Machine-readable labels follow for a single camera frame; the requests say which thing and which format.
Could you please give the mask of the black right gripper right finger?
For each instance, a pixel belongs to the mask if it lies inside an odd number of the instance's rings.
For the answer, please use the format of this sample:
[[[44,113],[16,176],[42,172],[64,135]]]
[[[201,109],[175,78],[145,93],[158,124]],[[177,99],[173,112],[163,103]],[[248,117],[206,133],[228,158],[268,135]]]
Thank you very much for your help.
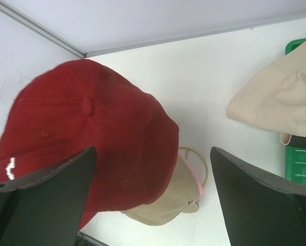
[[[306,245],[306,186],[218,147],[210,160],[231,245]]]

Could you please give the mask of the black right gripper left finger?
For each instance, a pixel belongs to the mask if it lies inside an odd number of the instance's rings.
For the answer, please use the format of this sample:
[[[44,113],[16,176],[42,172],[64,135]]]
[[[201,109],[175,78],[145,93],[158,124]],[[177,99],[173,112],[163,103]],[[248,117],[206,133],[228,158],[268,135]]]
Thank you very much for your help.
[[[0,183],[0,245],[74,245],[96,159],[89,147]]]

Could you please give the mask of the pink baseball cap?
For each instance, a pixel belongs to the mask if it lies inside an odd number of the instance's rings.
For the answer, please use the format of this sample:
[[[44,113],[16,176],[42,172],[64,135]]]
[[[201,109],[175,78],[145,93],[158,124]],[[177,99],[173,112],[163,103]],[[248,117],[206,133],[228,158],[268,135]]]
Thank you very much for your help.
[[[198,191],[199,191],[199,196],[202,196],[204,194],[204,190],[203,187],[201,185],[201,182],[199,180],[199,177],[197,176],[195,170],[193,169],[193,167],[191,166],[191,164],[187,161],[187,159],[185,158],[185,156],[179,151],[178,155],[181,157],[181,159],[183,160],[183,162],[186,164],[187,168],[190,170],[193,178],[195,179]]]

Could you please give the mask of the khaki sport baseball cap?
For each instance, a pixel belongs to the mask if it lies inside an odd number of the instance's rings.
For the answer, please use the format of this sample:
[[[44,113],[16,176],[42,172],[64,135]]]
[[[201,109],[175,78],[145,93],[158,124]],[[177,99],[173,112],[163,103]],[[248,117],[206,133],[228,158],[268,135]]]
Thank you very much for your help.
[[[176,167],[164,193],[151,204],[140,205],[121,213],[149,226],[161,226],[180,213],[196,213],[199,210],[199,198],[195,179],[178,155]]]

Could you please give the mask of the red baseball cap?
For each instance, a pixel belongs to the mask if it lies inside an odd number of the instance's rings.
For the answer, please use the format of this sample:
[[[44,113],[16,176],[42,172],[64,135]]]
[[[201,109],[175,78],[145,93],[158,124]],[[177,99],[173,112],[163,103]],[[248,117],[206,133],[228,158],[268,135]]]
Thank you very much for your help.
[[[151,204],[165,192],[179,127],[152,95],[114,70],[89,59],[68,61],[15,99],[0,139],[0,183],[92,146],[96,170],[81,227],[99,212]]]

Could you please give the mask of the cream beige baseball cap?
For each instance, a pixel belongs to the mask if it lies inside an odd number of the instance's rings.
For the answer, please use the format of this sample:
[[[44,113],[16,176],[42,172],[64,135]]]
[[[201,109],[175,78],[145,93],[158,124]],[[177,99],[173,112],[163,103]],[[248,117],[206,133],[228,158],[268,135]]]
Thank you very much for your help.
[[[306,137],[306,41],[260,70],[229,102],[229,119]]]

